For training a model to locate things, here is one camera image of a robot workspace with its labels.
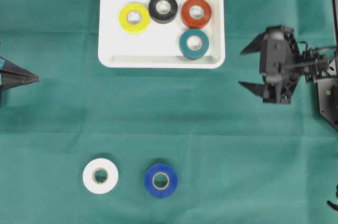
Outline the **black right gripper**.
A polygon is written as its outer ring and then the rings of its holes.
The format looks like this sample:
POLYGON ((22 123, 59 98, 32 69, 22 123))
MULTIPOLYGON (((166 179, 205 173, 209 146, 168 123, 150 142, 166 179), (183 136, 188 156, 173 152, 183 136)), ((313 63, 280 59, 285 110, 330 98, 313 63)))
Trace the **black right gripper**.
POLYGON ((239 84, 259 96, 264 102, 290 104, 300 75, 288 64, 297 63, 294 30, 280 25, 266 28, 241 52, 241 55, 260 52, 259 73, 263 84, 242 82, 239 84))

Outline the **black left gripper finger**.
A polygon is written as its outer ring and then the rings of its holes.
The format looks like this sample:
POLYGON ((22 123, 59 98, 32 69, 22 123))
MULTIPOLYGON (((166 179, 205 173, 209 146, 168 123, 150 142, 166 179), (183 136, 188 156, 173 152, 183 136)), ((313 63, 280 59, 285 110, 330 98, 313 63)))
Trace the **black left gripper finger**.
POLYGON ((4 57, 1 57, 1 73, 14 74, 18 76, 25 76, 25 77, 36 78, 36 79, 39 78, 38 75, 35 75, 32 72, 19 67, 18 65, 10 62, 4 57))
POLYGON ((24 85, 29 85, 35 82, 39 82, 39 78, 2 78, 1 79, 1 98, 2 98, 2 93, 5 90, 19 87, 19 86, 24 86, 24 85))

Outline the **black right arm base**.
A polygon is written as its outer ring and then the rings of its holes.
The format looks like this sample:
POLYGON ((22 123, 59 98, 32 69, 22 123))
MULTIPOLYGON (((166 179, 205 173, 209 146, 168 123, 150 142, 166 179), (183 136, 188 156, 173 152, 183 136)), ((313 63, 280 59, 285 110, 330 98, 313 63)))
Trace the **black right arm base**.
POLYGON ((327 73, 316 82, 319 109, 321 115, 337 129, 337 60, 329 63, 327 73))

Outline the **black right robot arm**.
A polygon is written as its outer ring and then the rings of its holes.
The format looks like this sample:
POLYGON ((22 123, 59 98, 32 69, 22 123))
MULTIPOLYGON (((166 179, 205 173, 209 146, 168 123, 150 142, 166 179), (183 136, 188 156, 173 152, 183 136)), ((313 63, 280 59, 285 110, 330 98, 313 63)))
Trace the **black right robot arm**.
POLYGON ((283 25, 267 27, 240 53, 260 53, 259 73, 264 83, 239 83, 261 97, 263 102, 290 104, 301 76, 309 82, 321 78, 322 74, 330 75, 333 59, 321 52, 337 49, 337 46, 310 49, 307 42, 303 43, 305 50, 300 52, 292 28, 283 25))

